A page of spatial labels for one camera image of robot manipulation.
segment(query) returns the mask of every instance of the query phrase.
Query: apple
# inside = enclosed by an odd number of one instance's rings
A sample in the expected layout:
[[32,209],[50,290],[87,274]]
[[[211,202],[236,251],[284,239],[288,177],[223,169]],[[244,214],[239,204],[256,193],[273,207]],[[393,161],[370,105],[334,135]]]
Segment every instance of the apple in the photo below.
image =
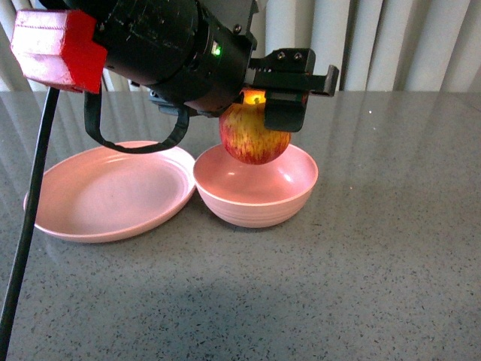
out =
[[261,165],[280,156],[291,141],[290,132],[264,127],[263,91],[244,90],[243,104],[232,104],[219,117],[219,134],[224,148],[235,159]]

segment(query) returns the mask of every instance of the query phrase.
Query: black cable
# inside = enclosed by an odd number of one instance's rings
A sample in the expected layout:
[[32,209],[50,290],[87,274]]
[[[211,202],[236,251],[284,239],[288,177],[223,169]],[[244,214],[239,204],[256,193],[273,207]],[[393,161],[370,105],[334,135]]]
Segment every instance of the black cable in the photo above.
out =
[[27,198],[25,216],[20,239],[15,253],[10,280],[8,281],[7,294],[2,308],[2,320],[0,322],[0,361],[7,359],[8,345],[14,325],[15,311],[17,310],[18,298],[22,287],[23,275],[27,259],[29,258],[30,244],[32,243],[35,218],[37,216],[38,200],[42,178],[44,177],[45,159],[47,156],[48,142],[52,130],[53,116],[59,98],[59,90],[49,88],[45,100],[44,112],[38,130],[37,147],[35,149],[32,173],[30,176],[30,188]]

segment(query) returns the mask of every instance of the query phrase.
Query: plastic bowl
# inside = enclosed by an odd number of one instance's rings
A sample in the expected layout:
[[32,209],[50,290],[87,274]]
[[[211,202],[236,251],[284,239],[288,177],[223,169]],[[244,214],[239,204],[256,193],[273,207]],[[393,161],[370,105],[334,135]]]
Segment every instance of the plastic bowl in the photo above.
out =
[[302,149],[289,145],[264,165],[248,165],[216,145],[194,165],[194,179],[206,206],[236,226],[274,226],[298,213],[309,199],[319,170]]

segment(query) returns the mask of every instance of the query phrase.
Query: white curtain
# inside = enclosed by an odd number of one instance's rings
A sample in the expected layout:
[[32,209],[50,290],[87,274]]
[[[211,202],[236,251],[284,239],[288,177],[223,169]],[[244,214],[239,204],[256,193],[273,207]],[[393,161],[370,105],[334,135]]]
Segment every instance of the white curtain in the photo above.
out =
[[[0,90],[44,89],[9,51],[15,13],[31,7],[0,0]],[[269,0],[252,31],[254,56],[311,47],[315,73],[336,65],[341,90],[481,91],[481,0]],[[103,87],[139,90],[107,70]]]

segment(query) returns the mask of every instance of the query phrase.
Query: gray countertop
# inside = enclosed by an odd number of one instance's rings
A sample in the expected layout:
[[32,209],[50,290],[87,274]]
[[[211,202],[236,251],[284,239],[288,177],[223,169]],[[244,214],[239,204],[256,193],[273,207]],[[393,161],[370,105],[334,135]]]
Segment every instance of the gray countertop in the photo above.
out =
[[[44,93],[0,93],[0,290],[23,220]],[[96,147],[62,93],[47,167]],[[106,138],[162,140],[174,118],[104,95]],[[195,117],[180,146],[219,143]],[[316,160],[291,220],[243,229],[195,193],[110,244],[36,230],[12,360],[480,360],[481,95],[311,97],[293,141]]]

